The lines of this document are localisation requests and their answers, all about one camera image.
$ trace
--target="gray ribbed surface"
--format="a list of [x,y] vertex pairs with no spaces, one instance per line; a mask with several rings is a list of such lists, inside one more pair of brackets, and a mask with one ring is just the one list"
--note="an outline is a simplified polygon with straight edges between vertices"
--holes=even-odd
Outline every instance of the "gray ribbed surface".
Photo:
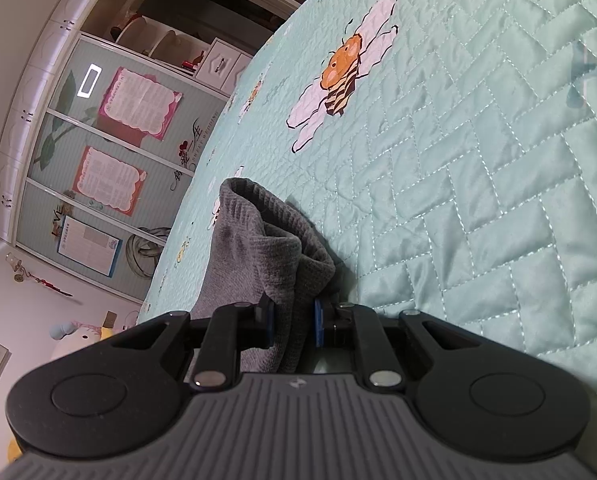
[[442,446],[405,402],[350,375],[246,374],[195,397],[163,438],[99,462],[26,454],[0,480],[593,480],[571,456],[530,465],[481,462]]

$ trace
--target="cabinet handle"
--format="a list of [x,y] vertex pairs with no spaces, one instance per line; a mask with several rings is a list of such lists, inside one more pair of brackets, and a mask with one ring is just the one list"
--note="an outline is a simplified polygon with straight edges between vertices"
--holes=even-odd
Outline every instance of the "cabinet handle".
[[[90,67],[87,69],[87,72],[85,73],[85,77],[83,78],[83,82],[81,83],[81,88],[78,89],[78,92],[76,95],[78,95],[79,97],[85,97],[85,98],[88,98],[90,95],[92,95],[92,90],[94,90],[94,85],[96,85],[96,82],[98,81],[98,78],[101,75],[101,71],[102,71],[102,68],[100,66],[96,66],[94,63],[92,63],[90,65]],[[87,78],[89,77],[90,72],[96,72],[96,75],[94,76],[94,81],[92,81],[92,85],[90,86],[89,91],[83,92],[83,87],[85,86],[85,82],[87,81]]]
[[224,57],[222,57],[222,58],[220,59],[220,61],[218,62],[218,66],[217,66],[217,67],[214,69],[214,72],[215,72],[215,73],[218,73],[218,72],[220,72],[220,71],[223,69],[223,67],[224,67],[224,66],[225,66],[225,58],[224,58]]

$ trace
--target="bee print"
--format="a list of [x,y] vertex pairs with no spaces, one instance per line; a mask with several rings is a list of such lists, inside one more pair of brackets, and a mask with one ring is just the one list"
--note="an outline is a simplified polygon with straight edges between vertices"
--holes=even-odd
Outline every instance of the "bee print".
[[182,256],[185,254],[185,250],[190,246],[190,237],[185,238],[185,241],[181,245],[178,255],[176,256],[176,263],[180,264]]
[[262,76],[258,80],[258,82],[256,83],[256,85],[254,86],[254,89],[252,90],[252,93],[247,98],[247,101],[245,101],[245,103],[241,107],[241,110],[238,113],[238,122],[239,123],[241,122],[241,119],[243,118],[243,116],[250,109],[250,106],[252,105],[252,102],[254,102],[254,99],[256,99],[256,94],[258,94],[259,89],[261,89],[261,85],[262,85]]
[[234,98],[236,97],[236,92],[232,92],[231,97],[229,98],[229,101],[227,102],[225,111],[229,112],[229,109],[232,107],[232,105],[234,104]]
[[393,25],[379,34],[387,23],[397,0],[378,0],[352,36],[333,53],[323,73],[312,81],[291,109],[287,119],[290,128],[301,127],[292,152],[296,153],[312,138],[326,115],[342,116],[358,79],[381,62],[399,33]]
[[[245,166],[239,166],[236,172],[234,173],[234,178],[241,178],[241,174],[243,173],[243,169]],[[210,225],[208,226],[208,231],[214,227],[214,224],[218,221],[218,213],[220,212],[220,197],[214,200],[214,205],[212,206],[212,219],[210,221]]]

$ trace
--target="bed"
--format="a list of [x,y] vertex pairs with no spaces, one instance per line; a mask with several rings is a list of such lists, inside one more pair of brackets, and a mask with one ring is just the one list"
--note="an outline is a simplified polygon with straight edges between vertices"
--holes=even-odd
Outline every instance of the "bed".
[[597,0],[308,0],[226,105],[141,320],[194,305],[235,174],[313,222],[344,298],[581,378],[597,468]]

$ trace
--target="orange poster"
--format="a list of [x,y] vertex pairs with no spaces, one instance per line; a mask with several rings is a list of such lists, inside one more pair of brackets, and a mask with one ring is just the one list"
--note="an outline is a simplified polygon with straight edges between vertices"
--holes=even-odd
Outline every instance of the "orange poster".
[[86,146],[72,190],[131,216],[147,173]]

